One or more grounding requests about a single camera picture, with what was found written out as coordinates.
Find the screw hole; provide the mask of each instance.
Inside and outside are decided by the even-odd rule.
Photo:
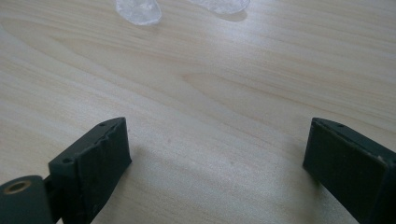
[[[72,160],[70,158],[66,158],[62,160],[63,163],[69,163],[72,162]]]
[[[29,188],[29,186],[32,184],[29,180],[22,180],[18,181],[10,186],[8,186],[6,189],[4,189],[5,194],[14,194],[18,193],[21,191],[24,191],[25,189]]]

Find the wooden table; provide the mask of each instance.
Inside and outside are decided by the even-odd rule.
[[[313,117],[396,149],[396,2],[0,2],[0,183],[125,117],[134,163],[93,223],[357,223],[302,168]]]

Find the black plastic piece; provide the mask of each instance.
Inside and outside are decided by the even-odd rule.
[[[0,223],[53,223],[41,176],[20,177],[0,186]]]
[[[343,124],[312,119],[304,168],[359,223],[396,223],[393,151]]]
[[[0,223],[91,223],[131,162],[125,118],[102,122],[49,163],[44,181],[26,176],[1,186]],[[30,184],[7,194],[17,180]],[[21,211],[31,217],[22,220]]]

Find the wood grain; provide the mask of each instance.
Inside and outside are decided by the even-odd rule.
[[[134,164],[93,223],[357,223],[302,168],[313,117],[396,150],[396,2],[0,2],[0,183],[127,118]]]

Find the clear plastic object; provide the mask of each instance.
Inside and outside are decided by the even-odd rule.
[[[116,0],[116,10],[135,25],[156,24],[163,15],[156,0]]]
[[[219,14],[234,14],[244,10],[250,0],[189,0],[190,2],[205,7],[209,11]]]

